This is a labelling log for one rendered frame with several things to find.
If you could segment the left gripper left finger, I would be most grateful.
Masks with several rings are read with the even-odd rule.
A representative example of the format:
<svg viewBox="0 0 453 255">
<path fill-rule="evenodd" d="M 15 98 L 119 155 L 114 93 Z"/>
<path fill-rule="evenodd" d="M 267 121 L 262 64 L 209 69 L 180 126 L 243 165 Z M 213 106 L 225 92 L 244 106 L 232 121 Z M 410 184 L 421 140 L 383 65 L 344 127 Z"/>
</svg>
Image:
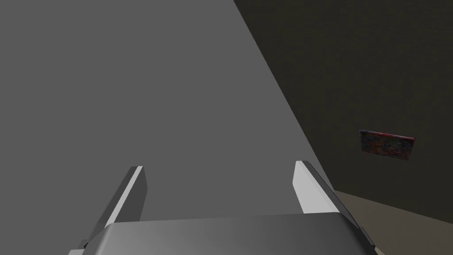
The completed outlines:
<svg viewBox="0 0 453 255">
<path fill-rule="evenodd" d="M 140 221 L 146 196 L 144 167 L 132 166 L 95 224 L 88 240 L 92 240 L 112 223 Z"/>
</svg>

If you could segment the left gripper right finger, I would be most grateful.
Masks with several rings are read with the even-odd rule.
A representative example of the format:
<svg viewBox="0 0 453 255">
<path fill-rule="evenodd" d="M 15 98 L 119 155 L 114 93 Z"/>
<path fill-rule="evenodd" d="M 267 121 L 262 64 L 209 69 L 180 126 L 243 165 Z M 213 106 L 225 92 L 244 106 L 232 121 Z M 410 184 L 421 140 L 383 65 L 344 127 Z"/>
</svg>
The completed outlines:
<svg viewBox="0 0 453 255">
<path fill-rule="evenodd" d="M 303 213 L 340 213 L 357 228 L 360 225 L 308 161 L 296 161 L 293 188 Z"/>
</svg>

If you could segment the colourful wall picture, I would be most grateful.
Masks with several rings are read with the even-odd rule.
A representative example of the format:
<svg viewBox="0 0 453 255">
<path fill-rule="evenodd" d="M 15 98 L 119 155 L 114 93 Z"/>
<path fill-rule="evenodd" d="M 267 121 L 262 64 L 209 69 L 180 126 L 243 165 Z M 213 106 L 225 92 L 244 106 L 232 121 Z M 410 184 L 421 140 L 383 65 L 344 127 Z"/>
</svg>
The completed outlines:
<svg viewBox="0 0 453 255">
<path fill-rule="evenodd" d="M 363 152 L 391 158 L 409 160 L 415 138 L 375 131 L 360 130 L 360 146 Z"/>
</svg>

